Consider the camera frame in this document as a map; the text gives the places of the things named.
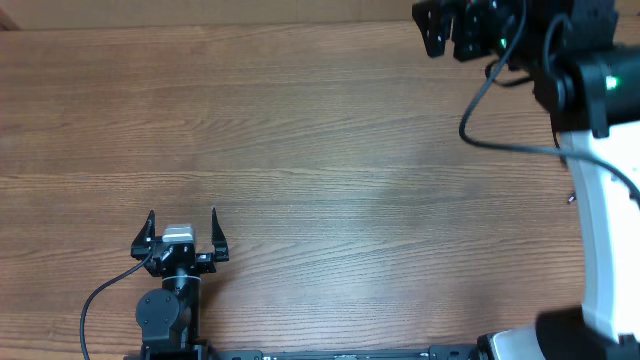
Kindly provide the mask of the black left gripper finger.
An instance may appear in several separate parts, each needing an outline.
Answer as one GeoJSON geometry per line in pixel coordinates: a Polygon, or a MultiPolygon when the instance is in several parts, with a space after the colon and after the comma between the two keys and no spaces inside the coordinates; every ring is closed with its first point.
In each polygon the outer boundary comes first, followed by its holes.
{"type": "Polygon", "coordinates": [[[155,212],[151,210],[144,225],[134,238],[133,246],[148,246],[155,237],[155,212]]]}
{"type": "Polygon", "coordinates": [[[229,254],[228,243],[220,227],[215,207],[211,209],[211,244],[214,247],[216,255],[229,254]]]}

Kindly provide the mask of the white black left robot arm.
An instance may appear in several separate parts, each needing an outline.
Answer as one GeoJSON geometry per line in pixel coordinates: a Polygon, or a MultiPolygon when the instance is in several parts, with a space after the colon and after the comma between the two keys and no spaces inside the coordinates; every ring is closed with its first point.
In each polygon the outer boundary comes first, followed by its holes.
{"type": "Polygon", "coordinates": [[[131,256],[161,279],[161,286],[144,294],[136,306],[141,328],[141,359],[212,360],[219,355],[200,336],[201,276],[214,273],[216,265],[229,260],[229,247],[211,210],[211,252],[196,250],[195,230],[190,224],[170,225],[162,235],[155,232],[151,212],[131,244],[131,256]]]}

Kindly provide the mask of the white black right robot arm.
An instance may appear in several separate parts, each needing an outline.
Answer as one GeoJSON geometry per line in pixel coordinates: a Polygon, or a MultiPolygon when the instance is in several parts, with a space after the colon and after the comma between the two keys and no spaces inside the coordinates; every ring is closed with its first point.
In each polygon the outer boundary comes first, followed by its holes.
{"type": "Polygon", "coordinates": [[[434,359],[635,359],[639,355],[639,50],[618,45],[611,1],[419,1],[426,52],[461,62],[491,56],[488,85],[522,71],[549,113],[574,184],[584,251],[579,306],[479,337],[434,359]]]}

